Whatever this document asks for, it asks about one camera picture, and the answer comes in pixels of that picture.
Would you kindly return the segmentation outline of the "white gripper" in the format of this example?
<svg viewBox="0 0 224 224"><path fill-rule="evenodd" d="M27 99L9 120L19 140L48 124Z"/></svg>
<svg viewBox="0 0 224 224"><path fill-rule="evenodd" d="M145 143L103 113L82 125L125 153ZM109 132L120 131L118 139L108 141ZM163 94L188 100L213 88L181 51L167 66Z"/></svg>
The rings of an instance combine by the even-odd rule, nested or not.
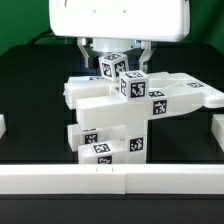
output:
<svg viewBox="0 0 224 224"><path fill-rule="evenodd" d="M50 26L58 36L78 37L85 67L97 69L92 38L143 40L139 69L148 70L151 41L177 42L190 30L189 0L49 0Z"/></svg>

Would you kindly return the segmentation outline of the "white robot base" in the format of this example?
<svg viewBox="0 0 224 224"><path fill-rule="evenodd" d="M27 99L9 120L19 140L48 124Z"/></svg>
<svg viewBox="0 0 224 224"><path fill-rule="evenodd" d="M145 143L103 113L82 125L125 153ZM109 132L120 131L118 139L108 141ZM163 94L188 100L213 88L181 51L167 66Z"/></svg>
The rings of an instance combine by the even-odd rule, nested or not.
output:
<svg viewBox="0 0 224 224"><path fill-rule="evenodd" d="M124 53L141 47L141 42L135 39L109 39L109 38L93 38L90 48L104 55L107 53Z"/></svg>

